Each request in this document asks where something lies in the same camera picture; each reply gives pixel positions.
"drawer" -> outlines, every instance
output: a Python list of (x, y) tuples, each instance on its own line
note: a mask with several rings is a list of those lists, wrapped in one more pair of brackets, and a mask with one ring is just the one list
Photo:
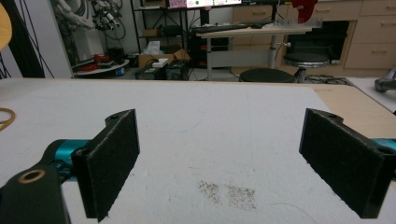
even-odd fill
[(361, 16), (396, 15), (395, 0), (364, 1), (361, 6)]
[(396, 44), (352, 44), (345, 68), (389, 69), (396, 65)]
[[(284, 35), (278, 35), (276, 37), (276, 43), (282, 42), (284, 39)], [(271, 44), (271, 36), (263, 35), (263, 36), (244, 36), (244, 37), (236, 37), (233, 38), (232, 43), (234, 45), (264, 45)]]
[[(312, 17), (324, 21), (355, 21), (361, 11), (361, 1), (318, 2)], [(298, 17), (298, 10), (289, 5), (288, 18)]]
[[(285, 17), (288, 11), (287, 6), (279, 8), (279, 14)], [(234, 21), (263, 21), (271, 20), (272, 7), (271, 6), (244, 6), (233, 8)]]
[(396, 43), (396, 16), (360, 17), (352, 43)]

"table leg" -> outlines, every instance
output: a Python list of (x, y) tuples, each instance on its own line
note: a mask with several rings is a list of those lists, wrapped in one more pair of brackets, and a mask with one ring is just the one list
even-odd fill
[(206, 69), (207, 69), (207, 80), (212, 80), (212, 39), (208, 38), (206, 41)]
[(275, 58), (276, 58), (276, 35), (271, 35), (271, 47), (270, 51), (268, 52), (268, 67), (274, 68), (275, 67)]

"monitor screen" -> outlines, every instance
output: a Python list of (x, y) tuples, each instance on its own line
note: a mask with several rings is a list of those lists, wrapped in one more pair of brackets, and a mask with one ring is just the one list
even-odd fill
[(187, 0), (187, 8), (227, 7), (240, 4), (242, 4), (242, 0)]
[(187, 8), (187, 0), (168, 0), (168, 9)]
[(242, 0), (167, 0), (168, 9), (227, 7), (241, 4)]

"cable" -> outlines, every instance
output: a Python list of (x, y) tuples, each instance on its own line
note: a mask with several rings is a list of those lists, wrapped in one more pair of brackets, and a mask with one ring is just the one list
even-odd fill
[(116, 20), (119, 21), (119, 23), (120, 23), (120, 25), (121, 25), (121, 27), (122, 27), (122, 30), (123, 30), (122, 36), (121, 36), (121, 37), (117, 37), (117, 35), (116, 35), (116, 37), (113, 37), (113, 36), (108, 35), (108, 34), (106, 33), (106, 31), (103, 31), (103, 33), (104, 33), (108, 38), (110, 38), (110, 39), (112, 39), (112, 40), (122, 40), (122, 39), (126, 36), (125, 26), (124, 26), (124, 24), (122, 23), (122, 21), (121, 21), (119, 18), (116, 18)]
[(14, 112), (13, 110), (8, 109), (8, 108), (1, 108), (1, 107), (0, 107), (0, 111), (6, 112), (6, 113), (8, 113), (8, 114), (10, 115), (9, 119), (0, 120), (0, 124), (2, 124), (2, 125), (0, 126), (0, 132), (1, 132), (1, 131), (3, 131), (8, 125), (10, 125), (10, 124), (14, 121), (16, 115), (15, 115), (15, 112)]
[[(31, 16), (30, 16), (30, 12), (29, 12), (29, 8), (27, 7), (27, 4), (26, 4), (26, 1), (25, 1), (25, 0), (20, 0), (20, 4), (21, 4), (21, 1), (23, 1), (24, 7), (26, 8), (26, 12), (27, 12), (27, 16), (28, 16), (28, 19), (29, 19), (29, 22), (30, 22), (30, 26), (32, 27), (32, 31), (33, 31), (33, 34), (34, 34), (34, 37), (35, 37), (35, 40), (33, 40), (32, 36), (31, 36), (30, 33), (28, 32), (28, 35), (29, 35), (29, 37), (30, 37), (30, 40), (32, 41), (33, 46), (35, 47), (35, 50), (36, 50), (36, 52), (37, 52), (37, 54), (38, 54), (38, 57), (39, 57), (39, 60), (40, 60), (41, 68), (44, 69), (44, 66), (43, 66), (43, 64), (44, 64), (44, 65), (46, 66), (47, 70), (49, 71), (50, 75), (54, 78), (54, 75), (53, 75), (52, 72), (50, 71), (50, 68), (49, 68), (49, 66), (47, 65), (47, 62), (45, 61), (43, 55), (42, 55), (41, 52), (40, 52), (40, 48), (39, 48), (39, 45), (38, 45), (38, 39), (37, 39), (37, 36), (36, 36), (36, 34), (35, 34), (35, 27), (33, 26), (32, 18), (31, 18)], [(23, 21), (24, 21), (24, 23), (25, 23), (25, 29), (27, 30), (26, 20), (24, 19), (23, 8), (22, 8), (21, 10), (22, 10), (22, 14), (23, 14)]]
[(229, 67), (228, 70), (229, 70), (229, 72), (230, 72), (231, 75), (233, 75), (234, 77), (237, 77), (238, 80), (239, 80), (239, 76), (237, 76), (237, 75), (233, 72), (233, 69), (232, 69), (231, 67)]
[(0, 52), (0, 64), (2, 64), (3, 66), (3, 70), (0, 69), (1, 77), (3, 78), (11, 77), (11, 74), (8, 72), (6, 65), (4, 64), (3, 55), (1, 54), (1, 52)]
[(122, 2), (122, 0), (120, 0), (120, 5), (119, 5), (119, 6), (117, 5), (117, 7), (118, 7), (119, 9), (122, 9), (122, 6), (123, 6), (123, 2)]

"chair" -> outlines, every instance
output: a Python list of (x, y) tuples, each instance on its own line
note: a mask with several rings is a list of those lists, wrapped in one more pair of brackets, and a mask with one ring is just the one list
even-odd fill
[(298, 83), (305, 80), (306, 68), (325, 67), (329, 64), (329, 58), (313, 53), (290, 53), (283, 56), (285, 64), (298, 67), (299, 69), (294, 74)]
[(240, 82), (292, 83), (294, 80), (293, 75), (272, 68), (249, 69), (239, 76)]

